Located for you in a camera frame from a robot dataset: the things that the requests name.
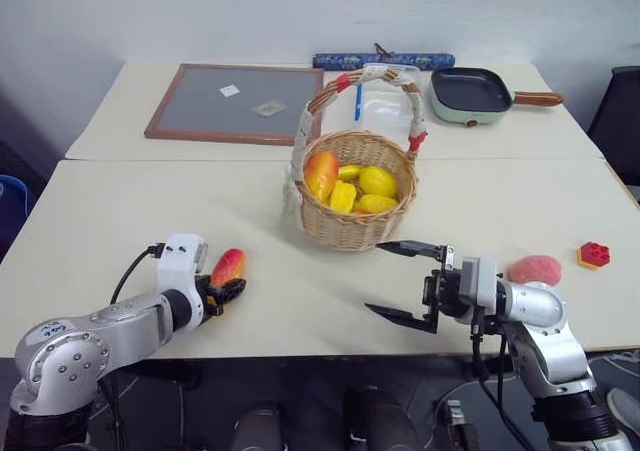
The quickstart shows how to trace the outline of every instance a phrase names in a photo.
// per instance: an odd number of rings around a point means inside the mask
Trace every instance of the wooden frame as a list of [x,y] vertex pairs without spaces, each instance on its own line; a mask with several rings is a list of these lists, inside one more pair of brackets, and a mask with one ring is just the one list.
[[[313,73],[316,75],[315,94],[319,94],[323,88],[324,70],[316,68],[278,68],[274,66],[231,66],[217,64],[180,64],[176,75],[173,77],[169,88],[163,96],[158,108],[153,113],[151,121],[147,125],[144,132],[145,137],[153,139],[176,139],[185,141],[218,141],[226,143],[246,143],[246,144],[272,144],[280,146],[293,146],[294,134],[256,134],[256,133],[237,133],[231,131],[218,130],[189,130],[189,129],[158,129],[167,106],[169,105],[173,94],[182,82],[182,78],[187,69],[190,68],[215,68],[215,69],[238,69],[238,70],[263,70],[277,72],[292,73]],[[316,119],[310,141],[320,136],[320,119]]]

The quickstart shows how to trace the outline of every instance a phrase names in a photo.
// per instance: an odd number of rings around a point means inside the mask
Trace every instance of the white wall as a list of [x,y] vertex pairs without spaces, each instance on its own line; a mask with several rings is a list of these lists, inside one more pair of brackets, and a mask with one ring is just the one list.
[[639,0],[0,0],[0,94],[62,155],[127,59],[308,62],[378,41],[531,61],[587,127],[609,69],[640,64],[639,21]]

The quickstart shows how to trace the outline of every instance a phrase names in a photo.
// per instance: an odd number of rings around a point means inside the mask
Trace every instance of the wicker basket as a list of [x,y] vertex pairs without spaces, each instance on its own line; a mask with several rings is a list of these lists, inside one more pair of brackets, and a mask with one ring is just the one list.
[[[307,148],[314,116],[333,102],[347,87],[374,79],[401,86],[411,100],[413,121],[409,133],[410,147],[405,152],[397,144],[368,131],[343,131],[324,135]],[[297,194],[302,229],[318,242],[340,251],[363,251],[387,240],[416,196],[417,178],[414,160],[426,136],[420,90],[403,73],[385,67],[367,67],[343,74],[325,86],[302,112],[291,160],[289,189]],[[331,151],[341,165],[377,165],[391,171],[397,179],[398,206],[379,214],[343,214],[314,198],[303,180],[309,158],[321,151]]]

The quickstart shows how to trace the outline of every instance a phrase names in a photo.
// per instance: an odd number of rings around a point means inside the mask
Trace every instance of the basket handle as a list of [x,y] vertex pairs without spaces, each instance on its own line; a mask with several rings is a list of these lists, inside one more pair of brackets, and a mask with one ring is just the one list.
[[386,66],[369,66],[340,75],[337,79],[327,84],[302,110],[300,126],[294,140],[293,154],[291,156],[291,171],[294,181],[302,181],[304,154],[307,149],[307,138],[311,133],[314,117],[335,101],[338,94],[349,86],[374,81],[376,79],[382,79],[389,84],[401,87],[411,101],[413,120],[411,121],[411,128],[409,130],[409,150],[407,151],[407,158],[412,162],[415,160],[418,149],[420,148],[420,143],[422,143],[427,136],[427,129],[424,122],[424,105],[422,104],[420,89],[405,73],[399,73]]

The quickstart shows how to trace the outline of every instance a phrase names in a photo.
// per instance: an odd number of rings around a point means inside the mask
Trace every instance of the red tape on handle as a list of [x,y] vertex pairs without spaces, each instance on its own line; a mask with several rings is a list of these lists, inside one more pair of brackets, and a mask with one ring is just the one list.
[[351,86],[351,81],[349,81],[349,76],[346,74],[341,74],[338,79],[336,79],[336,89],[339,93],[347,89]]
[[426,131],[424,133],[420,133],[415,138],[412,136],[409,136],[409,151],[417,151],[418,149],[420,149],[420,144],[422,144],[422,141],[424,141],[424,138],[426,137],[427,137]]

